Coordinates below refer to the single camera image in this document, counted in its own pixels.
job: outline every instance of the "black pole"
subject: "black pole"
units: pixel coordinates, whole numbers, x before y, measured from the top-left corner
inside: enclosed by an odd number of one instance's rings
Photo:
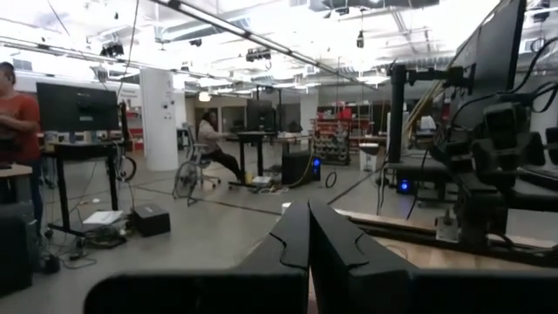
[[[403,131],[406,76],[407,68],[404,65],[393,66],[391,70],[390,146],[387,147],[389,162],[400,162],[401,160],[401,132]]]
[[[279,94],[279,104],[277,105],[277,111],[279,115],[279,132],[282,132],[282,90],[277,90]]]
[[[126,116],[126,102],[120,103],[120,126],[122,127],[122,140],[124,141],[124,147],[128,149],[128,143],[130,142],[130,132],[128,129],[128,117]]]

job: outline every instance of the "red storage bin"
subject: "red storage bin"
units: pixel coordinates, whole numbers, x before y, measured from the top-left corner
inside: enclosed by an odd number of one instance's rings
[[[350,108],[344,108],[343,110],[337,113],[338,119],[351,119],[352,118],[352,111]]]

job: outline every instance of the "wheel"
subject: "wheel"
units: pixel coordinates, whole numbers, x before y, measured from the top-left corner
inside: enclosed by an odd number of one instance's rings
[[[52,239],[52,236],[54,235],[54,232],[52,232],[52,230],[48,229],[44,232],[44,237],[47,239]]]

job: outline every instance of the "computer keyboard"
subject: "computer keyboard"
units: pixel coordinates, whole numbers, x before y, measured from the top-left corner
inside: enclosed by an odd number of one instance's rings
[[[520,179],[539,187],[556,190],[558,187],[558,167],[524,166]]]

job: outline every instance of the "concrete floor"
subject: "concrete floor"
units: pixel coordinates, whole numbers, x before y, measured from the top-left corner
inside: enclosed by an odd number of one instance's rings
[[[235,143],[225,143],[223,150],[238,154]],[[279,163],[281,149],[265,146],[264,166]],[[337,184],[327,189],[315,182],[280,195],[254,195],[245,188],[229,190],[226,180],[234,176],[220,165],[212,164],[206,174],[217,175],[223,184],[215,190],[208,186],[198,188],[195,196],[203,201],[187,206],[186,200],[174,200],[170,195],[173,172],[152,173],[146,170],[141,156],[138,173],[132,184],[119,191],[121,208],[153,202],[171,214],[172,233],[147,239],[134,237],[127,244],[111,250],[90,254],[95,264],[69,270],[62,268],[52,276],[35,276],[35,283],[23,290],[0,299],[2,313],[79,313],[87,291],[101,278],[122,270],[183,270],[194,268],[226,268],[237,264],[247,252],[274,226],[287,201],[306,201],[309,197],[332,201],[336,208],[375,214],[378,190],[372,178],[360,172],[357,158],[348,167],[337,167]],[[323,166],[323,176],[333,167]],[[247,170],[255,171],[255,149],[247,147]],[[102,162],[86,162],[66,167],[70,207],[78,207],[77,214],[87,217],[98,209],[109,209],[110,198],[105,167]],[[45,223],[59,219],[58,191],[44,189]],[[411,196],[396,195],[386,189],[382,215],[405,218],[412,204]],[[431,222],[441,215],[441,209],[416,207],[413,220]],[[508,230],[518,236],[529,236],[558,242],[555,226],[558,215],[512,210]],[[55,232],[51,250],[60,251],[59,244],[68,244],[68,237]]]

